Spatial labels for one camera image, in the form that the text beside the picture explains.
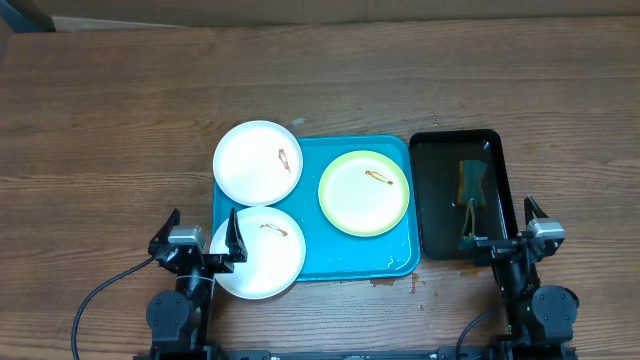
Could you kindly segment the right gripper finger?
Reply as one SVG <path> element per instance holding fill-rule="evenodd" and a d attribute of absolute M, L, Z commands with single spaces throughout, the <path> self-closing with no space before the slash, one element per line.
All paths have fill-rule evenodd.
<path fill-rule="evenodd" d="M 529 225 L 533 220 L 548 218 L 548 215 L 540 208 L 535 199 L 529 195 L 524 201 L 525 224 Z"/>
<path fill-rule="evenodd" d="M 476 201 L 470 198 L 467 202 L 465 220 L 462 226 L 459 247 L 461 249 L 471 249 L 476 246 L 478 236 L 476 228 Z"/>

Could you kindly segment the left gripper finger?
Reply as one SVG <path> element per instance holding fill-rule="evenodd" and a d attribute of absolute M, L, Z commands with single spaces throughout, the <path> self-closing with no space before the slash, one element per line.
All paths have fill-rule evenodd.
<path fill-rule="evenodd" d="M 238 213 L 235 208 L 231 208 L 227 230 L 225 235 L 225 245 L 228 248 L 226 259 L 232 263 L 244 263 L 247 261 L 247 249 L 239 228 Z"/>
<path fill-rule="evenodd" d="M 169 235 L 172 228 L 180 223 L 180 211 L 174 208 L 164 225 L 156 232 L 149 241 L 149 250 L 159 250 L 162 246 L 169 243 Z"/>

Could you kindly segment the green yellow sponge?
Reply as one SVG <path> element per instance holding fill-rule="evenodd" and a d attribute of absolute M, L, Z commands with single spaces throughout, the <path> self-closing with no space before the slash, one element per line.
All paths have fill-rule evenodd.
<path fill-rule="evenodd" d="M 486 205 L 483 188 L 487 164 L 481 160 L 461 160 L 458 162 L 457 205 L 467 205 L 471 200 L 477 206 Z"/>

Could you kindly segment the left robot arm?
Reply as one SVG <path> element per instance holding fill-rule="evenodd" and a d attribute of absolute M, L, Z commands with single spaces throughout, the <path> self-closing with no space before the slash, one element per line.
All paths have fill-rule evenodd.
<path fill-rule="evenodd" d="M 149 254 L 161 268 L 176 275 L 175 288 L 158 293 L 147 306 L 150 359 L 229 357 L 219 344 L 207 340 L 207 332 L 215 276 L 231 274 L 235 264 L 247 261 L 235 209 L 230 211 L 224 241 L 225 253 L 206 253 L 202 230 L 182 226 L 177 209 L 150 240 Z"/>

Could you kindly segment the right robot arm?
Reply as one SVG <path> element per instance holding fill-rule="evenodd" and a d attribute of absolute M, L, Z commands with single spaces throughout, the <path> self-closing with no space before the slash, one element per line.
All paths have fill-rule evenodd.
<path fill-rule="evenodd" d="M 527 227 L 511 239 L 491 240 L 476 234 L 479 207 L 471 198 L 467 202 L 460 239 L 462 249 L 483 249 L 486 260 L 500 288 L 502 300 L 485 311 L 462 331 L 453 356 L 456 359 L 575 359 L 576 350 L 565 344 L 573 339 L 579 298 L 562 286 L 543 286 L 536 264 L 556 253 L 565 239 L 561 223 L 549 217 L 533 197 L 524 199 Z M 480 322 L 504 310 L 509 333 L 496 335 L 479 351 L 465 350 L 463 342 Z"/>

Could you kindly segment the light green plate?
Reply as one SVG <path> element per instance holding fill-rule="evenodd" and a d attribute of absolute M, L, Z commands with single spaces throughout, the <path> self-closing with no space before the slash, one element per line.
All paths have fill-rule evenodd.
<path fill-rule="evenodd" d="M 410 203 L 409 190 L 408 179 L 396 162 L 378 152 L 357 150 L 326 167 L 318 200 L 334 227 L 349 235 L 373 237 L 402 220 Z"/>

